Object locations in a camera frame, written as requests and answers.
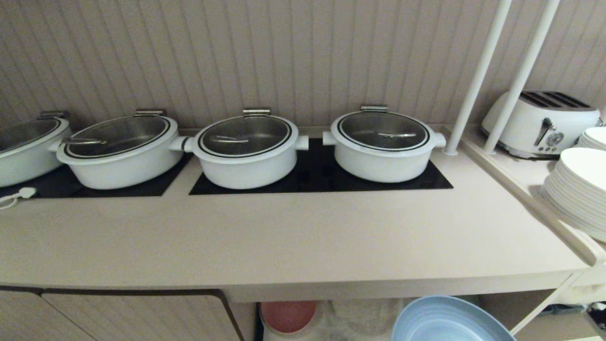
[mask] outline toaster lever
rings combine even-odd
[[[553,123],[551,123],[551,120],[549,119],[549,117],[545,117],[543,119],[543,123],[541,124],[541,129],[539,130],[539,135],[536,137],[536,140],[534,141],[534,145],[538,146],[539,143],[541,143],[541,140],[543,140],[543,137],[545,137],[545,134],[549,131],[549,129],[553,126]]]

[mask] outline glass lid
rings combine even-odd
[[[34,142],[55,130],[59,124],[59,120],[36,120],[1,129],[0,153]]]
[[[242,116],[219,122],[204,132],[200,148],[220,157],[249,157],[282,145],[290,126],[271,116]]]
[[[339,122],[343,136],[365,147],[380,150],[409,150],[428,140],[427,129],[417,121],[390,112],[358,112]]]
[[[159,116],[133,116],[95,124],[65,139],[65,152],[75,158],[99,158],[145,146],[168,131]]]

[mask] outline cabinet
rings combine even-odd
[[[253,341],[254,303],[232,311],[218,290],[49,291],[42,298],[97,341]]]
[[[0,340],[95,341],[32,292],[0,291]]]

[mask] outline white toaster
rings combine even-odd
[[[487,135],[494,128],[507,92],[482,121]],[[600,124],[600,111],[561,92],[524,90],[499,139],[499,146],[521,158],[550,158],[574,146],[583,131]]]

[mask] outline paneled wall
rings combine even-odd
[[[75,128],[165,107],[202,127],[270,106],[302,126],[362,103],[452,122],[497,0],[0,1],[0,124]],[[508,88],[543,2],[514,0],[472,120]],[[606,1],[563,0],[528,87],[606,104]]]

